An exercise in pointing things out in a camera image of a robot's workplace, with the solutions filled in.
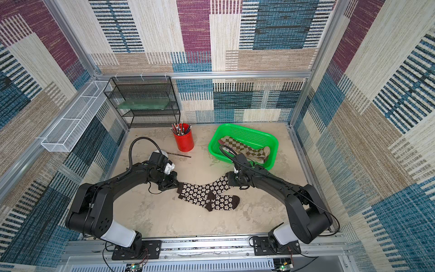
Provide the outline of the brown daisy pattern sock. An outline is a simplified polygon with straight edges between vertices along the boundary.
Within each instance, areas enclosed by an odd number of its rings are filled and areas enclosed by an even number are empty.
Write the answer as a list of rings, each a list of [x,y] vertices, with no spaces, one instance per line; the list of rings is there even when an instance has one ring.
[[[231,211],[231,210],[235,210],[240,203],[240,197],[238,196],[227,196],[227,195],[216,196],[213,193],[211,194],[211,198],[209,198],[209,196],[207,196],[206,198],[179,196],[179,198],[191,204],[205,208],[207,211],[215,211],[215,210]]]

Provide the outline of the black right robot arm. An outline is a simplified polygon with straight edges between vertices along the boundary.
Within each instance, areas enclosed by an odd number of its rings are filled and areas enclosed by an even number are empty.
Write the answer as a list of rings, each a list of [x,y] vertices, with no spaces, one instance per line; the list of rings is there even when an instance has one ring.
[[[219,149],[234,165],[234,173],[228,178],[230,186],[241,190],[257,188],[279,200],[286,208],[288,224],[298,240],[309,244],[333,224],[333,215],[313,186],[301,187],[274,176],[227,145],[220,145]]]

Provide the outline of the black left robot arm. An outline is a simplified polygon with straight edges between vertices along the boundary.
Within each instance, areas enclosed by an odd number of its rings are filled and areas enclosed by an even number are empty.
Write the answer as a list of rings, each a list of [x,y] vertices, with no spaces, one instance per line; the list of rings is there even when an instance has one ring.
[[[133,163],[133,147],[140,140],[151,142],[157,150],[149,159]],[[148,137],[139,137],[129,147],[129,166],[125,172],[95,184],[79,186],[66,217],[65,226],[73,231],[110,242],[121,248],[138,250],[142,246],[140,233],[113,219],[115,200],[141,184],[156,184],[160,192],[176,189],[179,185],[174,164],[157,143]]]

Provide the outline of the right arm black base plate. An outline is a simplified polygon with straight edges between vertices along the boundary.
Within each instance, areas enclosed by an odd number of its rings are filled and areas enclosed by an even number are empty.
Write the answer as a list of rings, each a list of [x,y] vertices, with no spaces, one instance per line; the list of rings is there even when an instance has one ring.
[[[254,248],[256,256],[266,255],[299,255],[301,253],[298,241],[292,241],[285,245],[279,244],[272,237],[251,236],[248,243]]]

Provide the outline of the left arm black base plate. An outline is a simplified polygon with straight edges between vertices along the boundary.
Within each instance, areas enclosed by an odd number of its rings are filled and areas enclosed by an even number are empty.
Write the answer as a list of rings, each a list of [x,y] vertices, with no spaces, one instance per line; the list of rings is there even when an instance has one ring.
[[[157,260],[160,256],[161,247],[161,240],[138,240],[133,242],[129,248],[116,246],[112,254],[112,260]]]

